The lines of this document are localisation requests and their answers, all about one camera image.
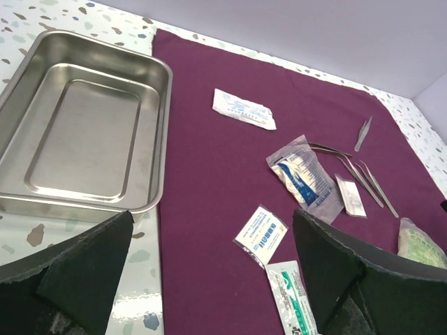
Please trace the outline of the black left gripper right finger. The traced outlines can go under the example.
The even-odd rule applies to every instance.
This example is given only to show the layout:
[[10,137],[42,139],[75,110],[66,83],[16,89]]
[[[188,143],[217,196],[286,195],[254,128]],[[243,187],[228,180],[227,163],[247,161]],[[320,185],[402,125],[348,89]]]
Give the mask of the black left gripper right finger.
[[446,270],[389,253],[301,209],[293,234],[320,334],[446,333]]

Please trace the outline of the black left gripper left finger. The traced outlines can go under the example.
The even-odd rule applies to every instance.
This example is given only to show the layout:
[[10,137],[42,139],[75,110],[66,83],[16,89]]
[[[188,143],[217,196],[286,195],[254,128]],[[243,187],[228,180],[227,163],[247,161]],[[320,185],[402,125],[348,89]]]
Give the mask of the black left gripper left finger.
[[123,211],[1,266],[1,333],[104,334],[133,224]]

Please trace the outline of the green-print long packet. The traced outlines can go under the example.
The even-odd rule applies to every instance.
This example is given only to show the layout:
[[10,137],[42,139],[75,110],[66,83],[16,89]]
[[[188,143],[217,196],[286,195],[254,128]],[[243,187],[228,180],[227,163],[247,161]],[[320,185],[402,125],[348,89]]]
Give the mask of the green-print long packet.
[[285,334],[317,335],[305,287],[296,261],[265,265],[272,294]]

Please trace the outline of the green-print glove bag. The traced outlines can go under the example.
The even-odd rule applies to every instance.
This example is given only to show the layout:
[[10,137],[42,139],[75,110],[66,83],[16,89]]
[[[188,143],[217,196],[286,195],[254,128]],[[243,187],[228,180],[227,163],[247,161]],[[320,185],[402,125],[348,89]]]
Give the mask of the green-print glove bag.
[[409,218],[400,220],[397,245],[400,257],[446,269],[445,252]]

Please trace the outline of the small white packet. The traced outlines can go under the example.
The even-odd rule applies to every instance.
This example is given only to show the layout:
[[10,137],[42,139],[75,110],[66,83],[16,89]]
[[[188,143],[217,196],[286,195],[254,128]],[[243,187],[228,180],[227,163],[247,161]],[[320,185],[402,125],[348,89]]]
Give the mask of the small white packet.
[[367,218],[356,183],[342,178],[339,174],[335,174],[335,179],[337,180],[346,213],[352,217]]

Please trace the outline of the white square blue-text sachet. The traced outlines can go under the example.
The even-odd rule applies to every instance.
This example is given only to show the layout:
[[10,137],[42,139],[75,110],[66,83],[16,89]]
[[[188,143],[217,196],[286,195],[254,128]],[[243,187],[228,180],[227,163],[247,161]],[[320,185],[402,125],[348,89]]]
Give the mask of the white square blue-text sachet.
[[277,216],[259,205],[233,242],[264,268],[287,232],[288,227]]

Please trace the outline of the curved steel tweezers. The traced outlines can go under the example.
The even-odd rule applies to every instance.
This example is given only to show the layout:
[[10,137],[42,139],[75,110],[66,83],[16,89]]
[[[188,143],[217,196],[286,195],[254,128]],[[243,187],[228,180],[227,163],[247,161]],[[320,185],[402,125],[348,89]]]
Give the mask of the curved steel tweezers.
[[384,201],[385,205],[389,208],[389,210],[392,212],[393,216],[395,218],[399,218],[400,217],[399,214],[395,210],[394,206],[392,206],[390,200],[387,198],[382,187],[379,185],[378,181],[376,180],[375,176],[371,173],[366,163],[364,161],[360,161],[360,164],[356,163],[356,165],[362,170],[366,178],[369,180],[370,184],[373,185],[376,192],[381,196],[382,200]]
[[352,162],[345,156],[344,158],[337,158],[345,168],[352,174],[352,176],[359,182],[359,184],[371,195],[374,201],[380,206],[380,208],[384,208],[382,201],[380,201],[379,197],[372,190],[372,187],[366,182],[365,178],[360,174],[360,172],[353,166]]

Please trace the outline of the clear pouch with blue label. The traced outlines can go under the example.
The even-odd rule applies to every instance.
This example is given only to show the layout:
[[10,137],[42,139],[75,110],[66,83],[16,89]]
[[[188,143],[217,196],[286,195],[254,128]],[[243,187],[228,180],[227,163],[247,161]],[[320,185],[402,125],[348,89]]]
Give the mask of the clear pouch with blue label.
[[330,225],[343,210],[336,183],[304,135],[268,156],[266,162],[307,213]]

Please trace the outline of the straight steel tweezers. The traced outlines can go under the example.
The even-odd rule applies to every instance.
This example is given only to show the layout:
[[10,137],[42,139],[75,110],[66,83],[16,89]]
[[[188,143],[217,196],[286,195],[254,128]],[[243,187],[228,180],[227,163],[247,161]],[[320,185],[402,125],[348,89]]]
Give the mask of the straight steel tweezers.
[[362,146],[362,143],[364,141],[364,139],[366,138],[368,132],[369,132],[369,128],[370,128],[370,124],[372,122],[372,117],[370,117],[367,121],[364,122],[364,124],[362,125],[359,134],[358,134],[358,140],[356,142],[356,145],[354,147],[354,151],[355,152],[359,152],[360,148]]

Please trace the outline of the white blue-print sachet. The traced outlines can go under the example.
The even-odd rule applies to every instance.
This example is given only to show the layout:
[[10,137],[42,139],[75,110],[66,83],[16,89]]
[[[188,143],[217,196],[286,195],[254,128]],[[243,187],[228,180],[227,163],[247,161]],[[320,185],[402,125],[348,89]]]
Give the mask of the white blue-print sachet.
[[247,124],[268,131],[277,129],[270,108],[226,93],[220,89],[214,90],[212,109],[219,114],[237,119]]

